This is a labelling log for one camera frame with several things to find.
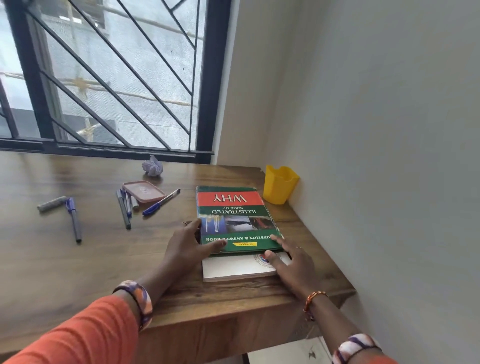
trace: red band on book cover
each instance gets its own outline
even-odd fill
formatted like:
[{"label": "red band on book cover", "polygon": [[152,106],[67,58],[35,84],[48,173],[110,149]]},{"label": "red band on book cover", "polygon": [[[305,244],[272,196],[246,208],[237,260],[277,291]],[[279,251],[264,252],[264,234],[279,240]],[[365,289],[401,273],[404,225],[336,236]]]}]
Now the red band on book cover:
[{"label": "red band on book cover", "polygon": [[258,192],[199,192],[198,206],[257,206],[264,205]]}]

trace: bangle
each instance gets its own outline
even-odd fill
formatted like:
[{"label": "bangle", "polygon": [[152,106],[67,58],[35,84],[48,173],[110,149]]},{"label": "bangle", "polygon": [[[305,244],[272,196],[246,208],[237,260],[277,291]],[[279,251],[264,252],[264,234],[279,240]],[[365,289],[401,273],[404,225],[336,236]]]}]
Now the bangle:
[{"label": "bangle", "polygon": [[350,336],[347,341],[338,347],[332,356],[333,364],[347,364],[348,361],[360,351],[365,349],[377,348],[377,342],[367,334],[357,334]]},{"label": "bangle", "polygon": [[113,290],[113,293],[120,290],[127,292],[137,303],[140,310],[140,328],[138,331],[142,331],[152,322],[153,319],[152,300],[150,299],[148,292],[133,280],[126,280],[120,283],[118,287]]},{"label": "bangle", "polygon": [[315,321],[315,317],[313,317],[313,315],[309,311],[310,304],[312,303],[312,300],[315,298],[315,296],[318,294],[324,294],[325,296],[328,297],[328,294],[326,294],[326,292],[323,292],[323,291],[314,292],[307,297],[307,302],[305,302],[305,308],[303,309],[303,311],[308,315],[310,321]]}]

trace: white book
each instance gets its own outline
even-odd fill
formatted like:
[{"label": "white book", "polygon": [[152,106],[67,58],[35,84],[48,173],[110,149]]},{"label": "white book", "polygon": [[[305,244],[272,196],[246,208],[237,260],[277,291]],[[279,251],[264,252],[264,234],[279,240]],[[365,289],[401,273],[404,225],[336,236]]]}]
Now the white book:
[{"label": "white book", "polygon": [[[277,253],[285,264],[292,261],[287,253]],[[228,255],[213,256],[202,262],[204,282],[219,282],[225,280],[245,279],[273,276],[273,268],[263,255]]]}]

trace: circular logo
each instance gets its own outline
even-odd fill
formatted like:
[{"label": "circular logo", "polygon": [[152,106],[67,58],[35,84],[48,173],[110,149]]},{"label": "circular logo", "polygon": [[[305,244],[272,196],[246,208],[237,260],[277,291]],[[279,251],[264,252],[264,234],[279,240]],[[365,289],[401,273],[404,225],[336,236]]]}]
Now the circular logo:
[{"label": "circular logo", "polygon": [[267,268],[273,268],[272,265],[268,262],[268,260],[265,258],[264,254],[258,254],[253,256],[255,258],[255,261],[260,264],[263,267]]}]

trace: person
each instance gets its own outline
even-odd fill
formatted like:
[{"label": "person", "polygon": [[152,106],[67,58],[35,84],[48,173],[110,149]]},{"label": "person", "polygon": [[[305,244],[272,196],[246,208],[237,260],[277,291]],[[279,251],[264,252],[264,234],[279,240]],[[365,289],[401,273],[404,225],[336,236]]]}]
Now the person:
[{"label": "person", "polygon": [[[185,225],[173,234],[165,257],[156,269],[136,282],[128,281],[120,285],[112,295],[96,300],[6,363],[130,364],[133,361],[139,328],[148,324],[152,307],[163,293],[203,259],[221,251],[227,244],[224,240],[217,240],[199,245],[195,234],[201,220]],[[370,337],[362,334],[322,292],[322,282],[315,274],[312,258],[289,241],[273,235],[272,239],[290,254],[292,262],[285,265],[271,251],[266,251],[265,257],[277,270],[282,282],[299,300],[310,300],[308,312],[320,326],[328,349],[334,355],[333,362],[396,363],[385,356],[373,340],[369,343]],[[343,352],[337,350],[341,346],[345,349]]]}]

